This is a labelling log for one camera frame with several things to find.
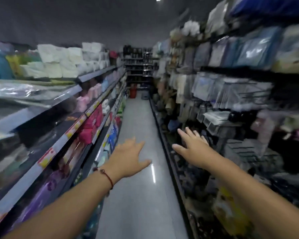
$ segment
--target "forearm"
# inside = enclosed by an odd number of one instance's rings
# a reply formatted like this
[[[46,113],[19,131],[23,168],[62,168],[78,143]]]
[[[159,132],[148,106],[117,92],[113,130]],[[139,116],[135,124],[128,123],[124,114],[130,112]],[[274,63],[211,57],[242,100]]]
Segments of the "forearm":
[[[264,238],[299,238],[299,209],[218,155],[208,170],[232,192]]]
[[[106,168],[106,172],[114,183],[119,181],[120,178],[111,168]],[[39,214],[7,234],[4,239],[75,238],[110,189],[111,183],[108,178],[95,172]]]

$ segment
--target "person's left hand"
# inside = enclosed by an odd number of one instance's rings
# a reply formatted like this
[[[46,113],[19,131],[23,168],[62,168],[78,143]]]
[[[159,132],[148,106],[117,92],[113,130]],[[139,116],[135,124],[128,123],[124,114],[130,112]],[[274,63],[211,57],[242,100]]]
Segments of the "person's left hand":
[[[151,160],[139,161],[139,154],[145,142],[136,143],[135,137],[126,139],[124,144],[119,144],[114,149],[108,162],[101,169],[110,174],[110,178],[116,183],[121,178],[131,177],[151,164]]]

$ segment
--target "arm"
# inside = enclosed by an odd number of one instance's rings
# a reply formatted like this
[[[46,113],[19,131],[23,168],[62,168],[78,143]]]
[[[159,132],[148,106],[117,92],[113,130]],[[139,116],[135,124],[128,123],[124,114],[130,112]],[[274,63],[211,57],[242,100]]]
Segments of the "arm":
[[[101,169],[116,184],[146,168],[151,161],[138,161],[144,142],[136,144],[135,138],[118,145]],[[72,239],[80,234],[93,210],[109,192],[112,185],[108,178],[95,172],[58,200],[45,207],[39,214],[22,223],[4,239]]]
[[[299,209],[210,148],[199,134],[178,129],[187,149],[173,149],[189,163],[208,170],[229,189],[263,238],[299,239]]]

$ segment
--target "store aisle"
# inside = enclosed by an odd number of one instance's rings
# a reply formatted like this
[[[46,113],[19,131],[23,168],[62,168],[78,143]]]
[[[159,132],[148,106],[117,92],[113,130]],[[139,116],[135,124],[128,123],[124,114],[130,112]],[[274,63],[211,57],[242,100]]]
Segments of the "store aisle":
[[[136,136],[148,168],[117,183],[105,199],[96,239],[188,238],[148,100],[128,99],[118,143]]]

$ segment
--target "person's right hand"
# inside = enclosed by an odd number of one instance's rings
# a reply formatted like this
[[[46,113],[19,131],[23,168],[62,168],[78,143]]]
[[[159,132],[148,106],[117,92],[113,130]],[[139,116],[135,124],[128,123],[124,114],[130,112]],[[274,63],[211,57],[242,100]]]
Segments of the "person's right hand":
[[[203,136],[199,136],[197,131],[192,132],[188,127],[186,128],[186,133],[181,129],[177,131],[185,141],[187,148],[178,144],[173,144],[172,148],[190,164],[208,170],[215,162],[214,160],[219,157],[219,154],[208,145]]]

